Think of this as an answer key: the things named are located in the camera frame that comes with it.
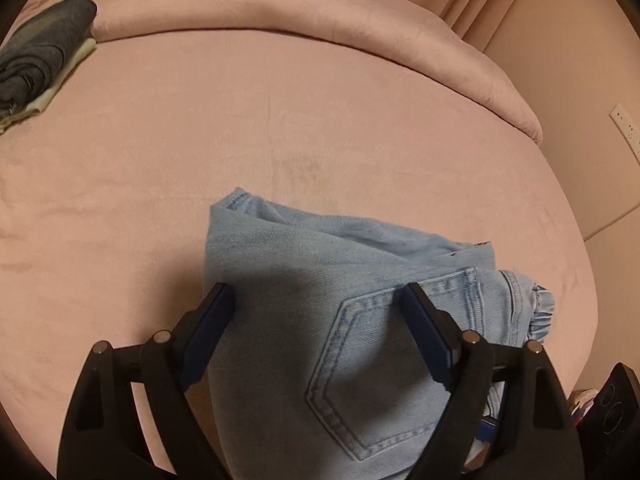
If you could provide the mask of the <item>pink duvet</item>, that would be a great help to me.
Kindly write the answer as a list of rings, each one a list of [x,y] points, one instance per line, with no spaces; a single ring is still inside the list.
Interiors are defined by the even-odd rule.
[[[62,0],[27,0],[15,25]],[[436,14],[408,0],[93,0],[99,42],[195,29],[263,29],[341,44],[430,77],[534,142],[540,122],[506,73]]]

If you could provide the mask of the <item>light blue denim pants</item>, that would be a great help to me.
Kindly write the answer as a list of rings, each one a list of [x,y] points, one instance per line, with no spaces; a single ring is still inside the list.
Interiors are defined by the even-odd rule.
[[[491,244],[322,216],[236,190],[209,211],[205,276],[235,312],[209,391],[235,479],[402,479],[448,394],[397,296],[416,283],[465,330],[519,347],[550,330],[551,292]]]

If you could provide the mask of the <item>folded dark denim jeans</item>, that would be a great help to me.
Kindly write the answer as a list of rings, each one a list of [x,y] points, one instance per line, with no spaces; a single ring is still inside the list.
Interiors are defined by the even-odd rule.
[[[1,48],[1,118],[50,87],[87,38],[96,12],[92,0],[63,0],[15,29]]]

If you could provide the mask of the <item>folded pale green garment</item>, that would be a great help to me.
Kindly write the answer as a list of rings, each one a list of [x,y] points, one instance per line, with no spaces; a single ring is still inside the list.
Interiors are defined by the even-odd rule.
[[[93,38],[86,39],[58,73],[58,76],[54,78],[54,81],[47,90],[44,90],[40,96],[37,96],[32,102],[28,103],[20,112],[1,119],[1,133],[4,133],[7,128],[10,128],[17,122],[22,122],[29,117],[44,112],[68,76],[70,76],[70,74],[76,70],[76,67],[84,62],[84,59],[88,58],[94,50],[96,50],[96,40]]]

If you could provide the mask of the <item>white wall socket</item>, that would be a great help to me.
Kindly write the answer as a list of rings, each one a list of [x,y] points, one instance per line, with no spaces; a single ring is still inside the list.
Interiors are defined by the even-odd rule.
[[[616,104],[610,111],[610,117],[626,140],[632,154],[634,154],[634,158],[637,159],[637,162],[640,162],[639,127],[634,124],[634,120],[620,104]]]

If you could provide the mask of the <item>pink bed sheet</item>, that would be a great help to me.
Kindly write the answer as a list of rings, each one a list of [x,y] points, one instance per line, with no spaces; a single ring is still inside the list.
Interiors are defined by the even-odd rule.
[[[565,390],[598,303],[537,144],[414,70],[256,30],[101,44],[1,138],[1,401],[40,462],[90,346],[171,326],[202,294],[208,210],[235,188],[317,214],[491,242],[556,299]]]

